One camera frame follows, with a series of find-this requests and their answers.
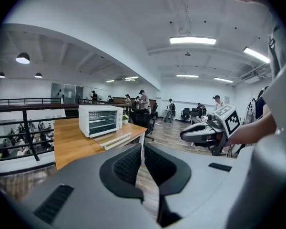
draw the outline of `black vent grille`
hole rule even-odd
[[[47,199],[35,210],[34,214],[43,221],[51,224],[74,188],[59,185]]]

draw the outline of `ceiling beam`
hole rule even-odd
[[[67,52],[67,49],[68,49],[68,45],[69,43],[68,42],[65,42],[61,48],[61,56],[59,58],[59,63],[60,65],[62,65],[63,63],[63,59],[65,58],[65,55],[66,55],[66,52]]]
[[[44,56],[43,56],[43,53],[42,53],[42,46],[41,46],[41,39],[42,35],[38,35],[38,39],[37,39],[37,47],[38,47],[38,51],[39,51],[39,54],[40,54],[40,57],[41,57],[41,61],[44,61]]]
[[[10,34],[10,32],[9,31],[5,31],[5,33],[6,33],[7,37],[8,37],[8,39],[9,39],[12,47],[14,48],[14,50],[17,53],[20,53],[19,47],[17,46],[17,44],[16,44],[15,40],[13,39],[12,35]]]
[[[114,64],[114,63],[110,62],[110,63],[108,63],[108,64],[102,65],[102,66],[96,68],[94,71],[91,71],[90,74],[94,74],[94,73],[96,73],[96,72],[98,72],[98,71],[100,71],[100,70],[103,70],[103,69],[105,69],[105,68],[107,68],[107,67],[109,67],[109,66],[111,66],[111,65],[113,65],[113,64]]]
[[[80,69],[85,63],[87,63],[88,60],[90,60],[92,57],[94,57],[96,53],[90,52],[88,53],[83,59],[77,64],[76,69]]]
[[[247,54],[245,53],[237,53],[227,49],[215,48],[215,47],[205,47],[205,46],[197,47],[196,45],[195,46],[192,45],[191,47],[189,47],[188,45],[186,47],[168,46],[168,47],[157,48],[154,50],[149,50],[147,52],[149,56],[152,56],[162,53],[165,54],[165,53],[180,52],[180,51],[198,52],[198,53],[229,57],[235,59],[236,61],[249,64],[252,67],[257,67],[261,63],[259,59],[255,59],[254,57],[251,57],[249,55],[247,56]]]

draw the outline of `black slot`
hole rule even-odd
[[[68,185],[59,185],[46,200],[34,211],[34,215],[51,224],[74,188]]]
[[[212,167],[214,169],[223,170],[223,171],[227,171],[227,172],[230,172],[230,170],[232,169],[231,166],[225,166],[225,165],[221,165],[218,163],[210,163],[208,166]]]
[[[98,127],[98,128],[90,129],[89,134],[92,135],[92,134],[108,131],[108,130],[115,129],[115,128],[116,128],[115,124],[107,125],[107,126],[103,126],[103,127]]]

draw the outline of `backpack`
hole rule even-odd
[[[172,110],[172,111],[175,111],[175,110],[176,110],[176,107],[175,107],[175,104],[174,104],[174,103],[172,103],[171,110]]]

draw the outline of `air conditioner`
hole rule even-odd
[[[251,78],[248,78],[248,79],[244,80],[244,82],[249,83],[249,84],[254,83],[254,82],[258,82],[258,81],[260,81],[258,76],[253,76]]]
[[[260,79],[253,72],[248,73],[247,75],[241,78],[244,82],[251,84],[254,82],[258,82]]]

